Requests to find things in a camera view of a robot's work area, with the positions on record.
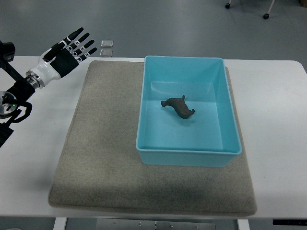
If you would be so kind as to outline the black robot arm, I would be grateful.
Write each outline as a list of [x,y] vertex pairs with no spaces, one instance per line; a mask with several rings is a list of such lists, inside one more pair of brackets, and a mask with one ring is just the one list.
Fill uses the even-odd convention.
[[35,89],[14,67],[10,65],[15,55],[15,46],[11,42],[0,43],[0,68],[3,69],[15,83],[6,91],[0,92],[0,117],[8,119],[0,125],[0,145],[8,140],[14,132],[11,124],[25,120],[32,111],[32,104],[27,100],[34,94]]

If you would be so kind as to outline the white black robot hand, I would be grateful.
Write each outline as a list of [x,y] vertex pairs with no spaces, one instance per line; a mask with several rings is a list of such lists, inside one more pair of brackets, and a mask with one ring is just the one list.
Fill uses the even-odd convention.
[[38,64],[27,71],[26,80],[34,89],[43,88],[53,80],[59,80],[71,73],[78,65],[97,51],[94,40],[84,41],[89,33],[82,36],[83,28],[45,51],[38,59]]

